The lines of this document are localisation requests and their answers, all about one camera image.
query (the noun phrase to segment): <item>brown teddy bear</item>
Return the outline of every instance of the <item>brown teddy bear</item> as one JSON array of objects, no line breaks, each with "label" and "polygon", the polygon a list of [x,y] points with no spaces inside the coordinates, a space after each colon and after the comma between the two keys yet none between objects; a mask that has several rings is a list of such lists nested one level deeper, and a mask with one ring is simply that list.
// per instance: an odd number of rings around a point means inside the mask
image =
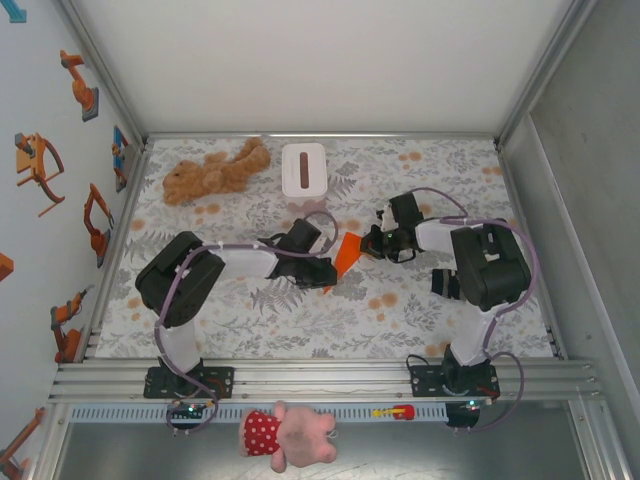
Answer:
[{"label": "brown teddy bear", "polygon": [[271,155],[259,137],[249,138],[233,160],[225,162],[227,152],[209,153],[204,165],[183,160],[162,182],[164,202],[181,203],[212,193],[242,192],[254,173],[265,170]]}]

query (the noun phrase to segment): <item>white wall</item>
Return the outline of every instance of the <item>white wall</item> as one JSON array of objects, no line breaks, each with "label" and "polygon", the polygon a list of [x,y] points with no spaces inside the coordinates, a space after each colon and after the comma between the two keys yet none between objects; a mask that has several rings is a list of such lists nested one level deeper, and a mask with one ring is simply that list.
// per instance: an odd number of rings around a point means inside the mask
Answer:
[{"label": "white wall", "polygon": [[[99,116],[87,123],[71,92],[71,75],[60,65],[60,49],[77,52],[51,2],[20,0],[26,24],[9,24],[0,11],[0,252],[15,271],[0,282],[0,449],[46,400],[55,373],[56,351],[49,328],[50,309],[63,305],[88,284],[99,286],[102,270],[89,245],[83,205],[93,182],[118,220],[126,190],[115,193],[111,157],[113,125],[118,123],[104,91]],[[79,67],[87,84],[96,81]],[[15,170],[14,135],[35,132],[47,138],[62,158],[65,172],[50,182],[64,202],[38,218],[49,200],[34,182]],[[55,171],[45,156],[48,173]],[[96,227],[107,221],[97,207]],[[97,288],[86,297],[79,327],[90,316]]]},{"label": "white wall", "polygon": [[76,0],[147,131],[498,130],[570,0]]}]

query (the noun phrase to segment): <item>table surface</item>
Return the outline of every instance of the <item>table surface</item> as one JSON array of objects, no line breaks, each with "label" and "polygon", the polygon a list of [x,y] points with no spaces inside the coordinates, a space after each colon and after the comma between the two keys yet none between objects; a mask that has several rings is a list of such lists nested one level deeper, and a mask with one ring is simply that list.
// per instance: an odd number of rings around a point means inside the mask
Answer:
[{"label": "table surface", "polygon": [[[191,230],[208,243],[253,242],[286,231],[297,218],[281,191],[281,152],[304,140],[266,138],[271,167],[252,177],[243,193],[210,195],[179,207],[162,200],[162,180],[181,160],[202,162],[206,153],[232,156],[244,142],[228,139],[157,140],[146,166],[124,255],[102,324],[98,357],[155,357],[155,315],[134,287],[137,274],[173,238]],[[453,195],[472,218],[515,223],[504,178],[490,140],[315,139],[326,149],[327,209],[337,218],[340,241],[362,235],[388,199],[419,186]],[[456,213],[433,194],[418,194],[428,216]],[[320,221],[329,236],[330,224]],[[332,249],[335,258],[340,242]],[[452,256],[424,252],[394,265],[368,257],[331,292],[301,291],[284,278],[238,278],[218,282],[196,316],[203,357],[404,358],[439,356],[459,328],[460,302],[431,290],[431,269],[455,268]],[[532,298],[505,316],[492,350],[519,356],[552,355],[540,308]]]}]

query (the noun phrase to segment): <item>gray panel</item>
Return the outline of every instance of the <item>gray panel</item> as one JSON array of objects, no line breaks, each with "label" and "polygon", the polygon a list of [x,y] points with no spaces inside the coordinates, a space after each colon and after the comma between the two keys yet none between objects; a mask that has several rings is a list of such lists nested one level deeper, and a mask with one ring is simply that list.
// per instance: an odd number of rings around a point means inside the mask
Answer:
[{"label": "gray panel", "polygon": [[585,272],[586,260],[530,117],[506,145],[504,165],[540,257],[564,352],[571,359],[593,360],[631,469],[640,474],[640,456],[633,455],[640,451],[640,425],[625,391],[624,369],[617,363],[606,311]]},{"label": "gray panel", "polygon": [[133,479],[491,479],[583,478],[563,409],[523,404],[498,429],[453,436],[434,424],[338,425],[338,460],[271,472],[269,458],[240,458],[237,426],[173,438],[160,425],[73,425],[57,478]]},{"label": "gray panel", "polygon": [[640,2],[600,2],[532,113],[640,382]]}]

